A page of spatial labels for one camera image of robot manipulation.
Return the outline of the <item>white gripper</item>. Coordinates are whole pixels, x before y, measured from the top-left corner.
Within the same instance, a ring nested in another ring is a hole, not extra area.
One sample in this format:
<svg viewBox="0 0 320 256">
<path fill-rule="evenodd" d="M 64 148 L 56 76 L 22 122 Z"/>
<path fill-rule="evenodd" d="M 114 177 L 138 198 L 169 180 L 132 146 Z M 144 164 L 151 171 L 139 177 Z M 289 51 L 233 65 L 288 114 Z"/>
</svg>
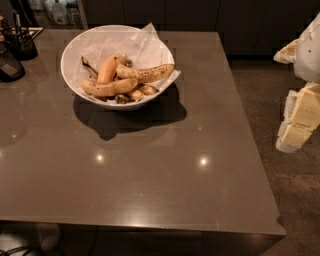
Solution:
<svg viewBox="0 0 320 256">
<path fill-rule="evenodd" d="M 277 51 L 273 60 L 294 63 L 295 75 L 308 82 L 299 92 L 289 91 L 276 141 L 279 151 L 294 153 L 320 125 L 320 13 L 299 39 Z"/>
</svg>

